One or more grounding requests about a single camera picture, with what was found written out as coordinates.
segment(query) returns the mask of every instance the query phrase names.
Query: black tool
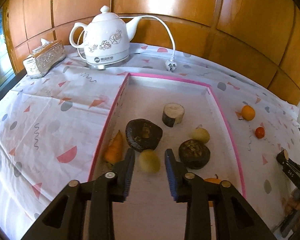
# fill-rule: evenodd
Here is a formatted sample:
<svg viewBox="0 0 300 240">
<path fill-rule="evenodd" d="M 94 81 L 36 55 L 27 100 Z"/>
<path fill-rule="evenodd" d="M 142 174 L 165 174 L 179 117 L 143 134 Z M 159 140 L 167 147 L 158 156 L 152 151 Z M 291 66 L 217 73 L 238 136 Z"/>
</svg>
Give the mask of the black tool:
<svg viewBox="0 0 300 240">
<path fill-rule="evenodd" d="M 85 205 L 91 200 L 89 239 L 114 240 L 112 202 L 124 202 L 129 194 L 135 154 L 128 149 L 124 161 L 112 172 L 80 184 L 72 180 L 34 222 L 22 240 L 80 240 Z"/>
<path fill-rule="evenodd" d="M 135 155 L 115 164 L 95 181 L 72 180 L 44 210 L 22 240 L 82 239 L 85 204 L 91 200 L 89 240 L 114 240 L 112 202 L 124 202 L 130 190 Z M 275 240 L 253 208 L 231 185 L 205 182 L 176 162 L 171 149 L 165 152 L 170 191 L 176 202 L 187 202 L 185 240 L 210 240 L 209 202 L 213 201 L 218 240 Z"/>
<path fill-rule="evenodd" d="M 277 155 L 277 161 L 283 166 L 283 172 L 293 182 L 297 189 L 293 193 L 294 200 L 300 200 L 300 165 L 289 158 L 286 150 Z M 280 232 L 282 237 L 287 237 L 290 230 L 295 226 L 300 218 L 300 211 L 294 209 L 281 223 Z"/>
<path fill-rule="evenodd" d="M 171 149 L 166 150 L 164 159 L 173 199 L 187 203 L 185 240 L 211 239 L 208 201 L 213 201 L 218 240 L 276 239 L 229 181 L 205 182 L 177 162 Z"/>
</svg>

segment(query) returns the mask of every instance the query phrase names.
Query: carrot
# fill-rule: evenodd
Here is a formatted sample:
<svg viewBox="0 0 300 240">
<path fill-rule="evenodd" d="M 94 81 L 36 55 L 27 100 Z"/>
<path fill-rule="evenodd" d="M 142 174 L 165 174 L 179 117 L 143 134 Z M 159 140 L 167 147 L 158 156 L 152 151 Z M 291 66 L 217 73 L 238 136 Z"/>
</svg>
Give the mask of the carrot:
<svg viewBox="0 0 300 240">
<path fill-rule="evenodd" d="M 115 164 L 122 160 L 122 146 L 123 146 L 123 137 L 118 131 L 117 135 L 113 138 L 112 143 L 108 146 L 108 149 L 103 155 L 103 159 L 106 162 Z"/>
</svg>

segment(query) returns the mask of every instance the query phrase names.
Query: glass tissue box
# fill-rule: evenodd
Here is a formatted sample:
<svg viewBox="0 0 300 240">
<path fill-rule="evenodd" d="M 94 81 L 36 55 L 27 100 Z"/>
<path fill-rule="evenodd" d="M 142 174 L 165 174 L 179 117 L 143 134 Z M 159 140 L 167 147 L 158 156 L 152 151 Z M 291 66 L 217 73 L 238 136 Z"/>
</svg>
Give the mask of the glass tissue box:
<svg viewBox="0 0 300 240">
<path fill-rule="evenodd" d="M 23 61 L 28 76 L 30 78 L 41 78 L 50 69 L 66 58 L 65 48 L 62 41 L 52 41 L 34 49 L 32 53 Z"/>
</svg>

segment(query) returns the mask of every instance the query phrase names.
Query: red cherry tomato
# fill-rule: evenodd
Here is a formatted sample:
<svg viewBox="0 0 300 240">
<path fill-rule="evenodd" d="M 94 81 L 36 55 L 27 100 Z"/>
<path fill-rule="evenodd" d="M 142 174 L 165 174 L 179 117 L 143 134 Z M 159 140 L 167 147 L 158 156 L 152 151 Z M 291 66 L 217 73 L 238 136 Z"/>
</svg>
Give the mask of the red cherry tomato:
<svg viewBox="0 0 300 240">
<path fill-rule="evenodd" d="M 258 139 L 262 139 L 265 136 L 266 131 L 262 126 L 260 126 L 256 129 L 255 134 Z"/>
</svg>

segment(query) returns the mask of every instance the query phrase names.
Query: kettle spout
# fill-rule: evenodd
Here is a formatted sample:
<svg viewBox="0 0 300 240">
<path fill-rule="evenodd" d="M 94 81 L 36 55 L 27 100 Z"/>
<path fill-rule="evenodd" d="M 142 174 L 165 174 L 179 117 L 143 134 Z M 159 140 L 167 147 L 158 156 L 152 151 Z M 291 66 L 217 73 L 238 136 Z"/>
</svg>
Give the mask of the kettle spout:
<svg viewBox="0 0 300 240">
<path fill-rule="evenodd" d="M 131 21 L 126 24 L 128 39 L 131 41 L 136 34 L 137 26 L 141 17 L 134 17 Z"/>
</svg>

